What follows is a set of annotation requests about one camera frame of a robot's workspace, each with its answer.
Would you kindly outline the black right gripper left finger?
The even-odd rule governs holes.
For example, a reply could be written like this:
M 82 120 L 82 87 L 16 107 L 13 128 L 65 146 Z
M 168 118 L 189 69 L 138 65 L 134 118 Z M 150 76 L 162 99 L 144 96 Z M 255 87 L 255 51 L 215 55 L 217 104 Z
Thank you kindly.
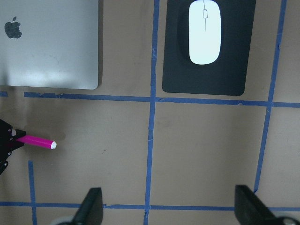
M 103 222 L 103 198 L 100 187 L 91 188 L 73 217 L 61 217 L 53 225 L 101 225 Z

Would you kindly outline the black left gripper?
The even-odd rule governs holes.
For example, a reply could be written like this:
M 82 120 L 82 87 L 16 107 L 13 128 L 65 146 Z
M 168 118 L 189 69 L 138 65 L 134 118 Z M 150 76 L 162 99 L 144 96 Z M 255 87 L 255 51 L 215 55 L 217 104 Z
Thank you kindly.
M 12 126 L 0 120 L 0 173 L 2 174 L 8 166 L 8 157 L 12 152 L 24 146 L 23 142 L 16 141 L 26 135 L 26 132 L 19 129 L 12 129 Z

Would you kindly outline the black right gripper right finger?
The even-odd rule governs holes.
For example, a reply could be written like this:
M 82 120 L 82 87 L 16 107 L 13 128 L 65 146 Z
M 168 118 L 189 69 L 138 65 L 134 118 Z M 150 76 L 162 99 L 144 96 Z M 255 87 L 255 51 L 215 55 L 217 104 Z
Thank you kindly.
M 298 225 L 292 217 L 277 217 L 246 185 L 236 185 L 234 214 L 240 225 Z

